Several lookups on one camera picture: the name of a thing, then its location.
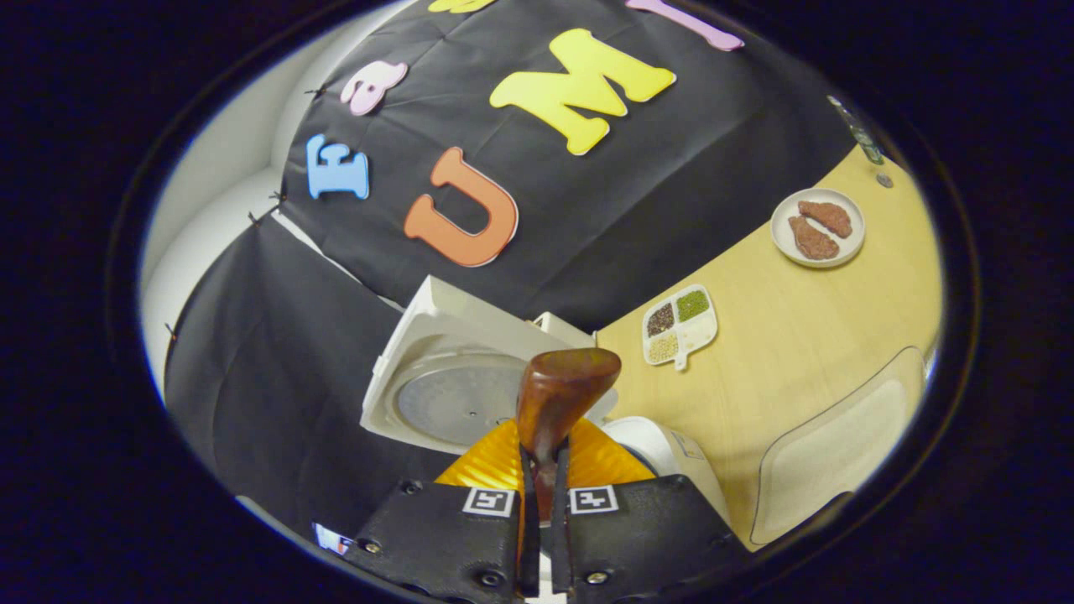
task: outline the brown food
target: brown food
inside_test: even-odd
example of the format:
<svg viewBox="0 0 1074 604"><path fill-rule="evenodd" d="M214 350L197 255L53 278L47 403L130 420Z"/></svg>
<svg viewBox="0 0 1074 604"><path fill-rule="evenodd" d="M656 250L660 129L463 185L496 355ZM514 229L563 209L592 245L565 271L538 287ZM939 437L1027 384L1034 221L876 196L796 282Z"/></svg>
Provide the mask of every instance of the brown food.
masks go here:
<svg viewBox="0 0 1074 604"><path fill-rule="evenodd" d="M795 245L810 260L828 260L839 254L839 245L832 239L813 228L802 216L787 219L795 232Z"/></svg>
<svg viewBox="0 0 1074 604"><path fill-rule="evenodd" d="M799 201L798 212L824 225L826 229L837 235L846 239L851 236L854 229L851 228L851 217L846 211L834 203L813 203L812 201Z"/></svg>

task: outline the white chair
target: white chair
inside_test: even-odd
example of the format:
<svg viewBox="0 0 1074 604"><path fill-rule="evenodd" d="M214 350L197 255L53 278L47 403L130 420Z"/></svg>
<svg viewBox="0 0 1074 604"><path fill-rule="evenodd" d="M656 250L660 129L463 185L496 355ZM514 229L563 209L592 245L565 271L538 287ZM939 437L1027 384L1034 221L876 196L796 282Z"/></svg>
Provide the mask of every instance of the white chair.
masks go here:
<svg viewBox="0 0 1074 604"><path fill-rule="evenodd" d="M898 444L924 389L921 353L904 348L860 388L772 443L760 462L750 540L771 543L860 487Z"/></svg>

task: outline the black seeds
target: black seeds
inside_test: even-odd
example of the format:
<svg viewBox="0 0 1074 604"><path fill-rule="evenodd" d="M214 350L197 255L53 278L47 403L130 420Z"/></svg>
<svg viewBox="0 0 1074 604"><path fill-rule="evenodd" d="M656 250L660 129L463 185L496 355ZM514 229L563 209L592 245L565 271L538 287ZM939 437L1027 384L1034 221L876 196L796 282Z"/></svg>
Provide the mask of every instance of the black seeds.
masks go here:
<svg viewBox="0 0 1074 604"><path fill-rule="evenodd" d="M651 317L649 317L649 336L652 337L657 333L667 331L674 325L674 315L671 313L671 304L665 304L656 310Z"/></svg>

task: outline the white wall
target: white wall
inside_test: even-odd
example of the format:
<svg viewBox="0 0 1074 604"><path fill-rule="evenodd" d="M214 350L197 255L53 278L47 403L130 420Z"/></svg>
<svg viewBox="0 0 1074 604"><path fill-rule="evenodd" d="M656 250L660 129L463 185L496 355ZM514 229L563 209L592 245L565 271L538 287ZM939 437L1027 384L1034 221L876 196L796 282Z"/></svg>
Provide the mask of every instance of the white wall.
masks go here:
<svg viewBox="0 0 1074 604"><path fill-rule="evenodd" d="M359 42L412 1L366 13L295 51L191 141L161 192L139 283L143 340L161 399L171 341L164 323L175 326L205 270L249 227L247 213L260 216L275 204L268 196L279 189L287 149L309 104L304 91L319 87Z"/></svg>

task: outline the yellow letter m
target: yellow letter m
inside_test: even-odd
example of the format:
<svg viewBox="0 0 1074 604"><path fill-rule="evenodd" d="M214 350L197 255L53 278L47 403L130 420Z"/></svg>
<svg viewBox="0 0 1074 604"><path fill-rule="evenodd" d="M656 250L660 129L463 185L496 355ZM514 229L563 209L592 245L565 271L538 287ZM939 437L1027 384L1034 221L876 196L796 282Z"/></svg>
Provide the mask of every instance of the yellow letter m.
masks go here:
<svg viewBox="0 0 1074 604"><path fill-rule="evenodd" d="M567 73L519 71L504 78L489 97L494 107L516 105L567 138L567 150L585 155L610 131L599 117L585 118L567 105L607 115L626 115L626 105L608 84L623 87L626 98L645 102L674 83L666 69L645 64L599 42L585 29L565 31L549 44Z"/></svg>

